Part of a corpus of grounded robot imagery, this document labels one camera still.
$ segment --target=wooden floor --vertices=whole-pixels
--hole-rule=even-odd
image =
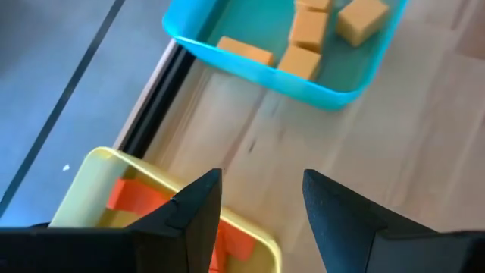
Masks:
[[[324,270],[302,173],[315,168],[439,231],[485,228],[485,3],[412,0],[372,87],[327,112],[196,63],[146,157],[273,234],[285,272]]]

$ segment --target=blue tray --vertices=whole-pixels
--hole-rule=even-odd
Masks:
[[[386,26],[358,48],[335,34],[336,16],[350,0],[334,0],[322,63],[314,82],[215,47],[222,36],[273,52],[278,62],[288,46],[293,0],[173,0],[165,30],[204,62],[319,108],[341,109],[374,79],[407,0],[383,0]]]

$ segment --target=red plastic piece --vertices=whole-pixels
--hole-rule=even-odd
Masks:
[[[223,230],[227,253],[239,261],[247,261],[255,248],[255,238],[224,221],[219,223],[219,228]]]
[[[219,228],[215,239],[214,250],[212,251],[211,264],[209,272],[215,270],[219,273],[226,272],[226,249],[224,244],[224,232]]]
[[[108,209],[145,216],[165,204],[169,198],[137,179],[118,178],[109,196]]]

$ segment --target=gray floor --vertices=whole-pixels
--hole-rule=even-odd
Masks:
[[[0,193],[24,160],[113,0],[0,0]],[[49,221],[83,157],[110,146],[168,43],[168,0],[126,0],[1,226]]]

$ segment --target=yellow plastic bin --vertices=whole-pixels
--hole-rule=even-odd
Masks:
[[[145,178],[142,181],[150,187],[170,195],[186,185],[143,160],[114,149],[99,147],[84,159],[50,227],[95,227],[105,211],[117,178],[133,173],[141,174]],[[221,209],[221,220],[256,239],[254,252],[248,261],[241,262],[229,257],[228,273],[281,272],[281,251],[268,233],[229,209]]]

